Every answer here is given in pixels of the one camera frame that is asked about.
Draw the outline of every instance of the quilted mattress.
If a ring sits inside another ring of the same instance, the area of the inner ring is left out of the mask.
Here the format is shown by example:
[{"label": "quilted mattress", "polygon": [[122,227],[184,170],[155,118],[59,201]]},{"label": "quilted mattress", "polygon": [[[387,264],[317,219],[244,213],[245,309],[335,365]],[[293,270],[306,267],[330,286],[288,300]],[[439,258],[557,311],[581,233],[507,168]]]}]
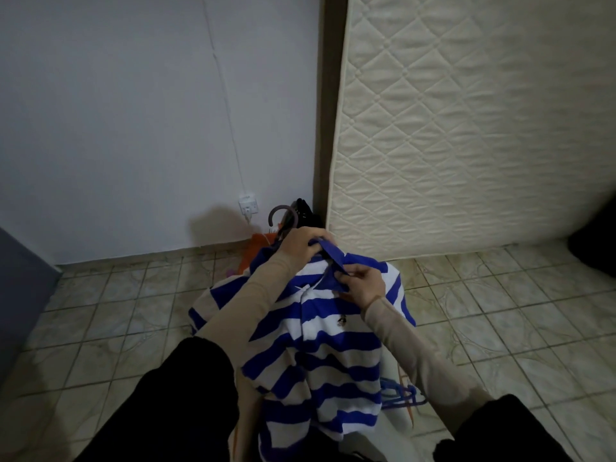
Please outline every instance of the quilted mattress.
[{"label": "quilted mattress", "polygon": [[616,0],[349,0],[327,226],[382,260],[567,235],[616,189]]}]

